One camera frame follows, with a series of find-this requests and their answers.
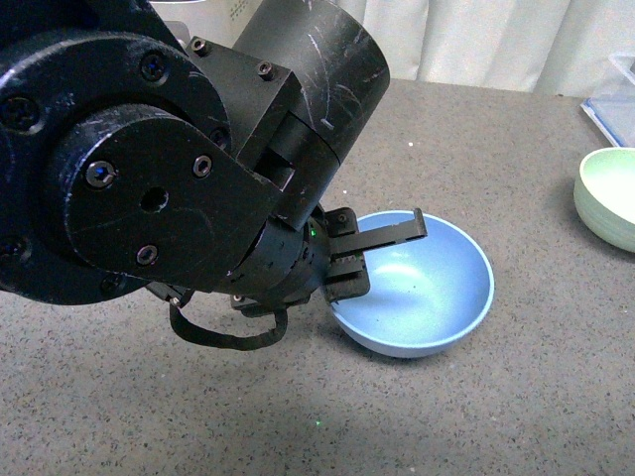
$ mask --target light blue bowl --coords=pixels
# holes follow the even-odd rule
[[[446,350],[483,320],[494,298],[483,250],[451,223],[424,216],[427,238],[366,252],[370,293],[332,305],[344,331],[380,354],[416,358]],[[375,213],[360,218],[359,229],[413,217]]]

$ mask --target granite surface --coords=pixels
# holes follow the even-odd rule
[[[607,146],[578,105],[393,81],[330,187],[326,208],[420,206],[490,258],[490,313],[435,357],[372,354],[320,296],[280,344],[238,353],[180,341],[145,291],[85,307],[3,294],[0,474],[634,474],[635,255],[575,213],[579,161]],[[187,312],[271,324],[223,296]]]

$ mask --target pale green bowl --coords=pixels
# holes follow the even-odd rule
[[[600,149],[586,156],[575,179],[573,199],[593,233],[635,253],[635,149]]]

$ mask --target table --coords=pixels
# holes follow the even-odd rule
[[[631,474],[635,255],[595,237],[576,168],[607,147],[579,99],[393,81],[325,208],[420,206],[491,260],[494,305],[448,352],[373,354],[325,302],[255,353],[176,337],[141,290],[55,307],[0,296],[6,474]],[[253,333],[227,297],[195,322]]]

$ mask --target bolt head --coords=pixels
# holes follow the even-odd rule
[[[0,104],[0,122],[17,131],[28,131],[40,121],[40,108],[26,97],[10,97]]]
[[[25,262],[31,256],[29,244],[17,236],[5,236],[0,239],[0,263],[9,260]]]
[[[197,38],[191,44],[191,50],[200,57],[206,57],[211,51],[210,44],[202,38]]]
[[[93,188],[106,188],[115,180],[117,173],[112,164],[105,161],[93,162],[86,169],[86,181]]]
[[[259,62],[256,66],[258,75],[265,81],[271,81],[275,76],[274,66],[268,61]]]
[[[211,159],[208,156],[200,156],[194,161],[192,171],[199,179],[204,179],[211,172]]]
[[[137,264],[150,266],[157,261],[159,249],[154,245],[146,245],[137,252]]]
[[[217,145],[221,151],[224,151],[229,145],[229,133],[226,129],[219,127],[218,129],[211,131],[211,134],[209,134],[209,140]]]
[[[160,81],[167,71],[166,59],[158,53],[149,53],[141,60],[141,74],[147,81]]]
[[[125,280],[125,277],[122,275],[108,275],[101,282],[101,292],[105,296],[114,296],[117,291],[123,288]]]

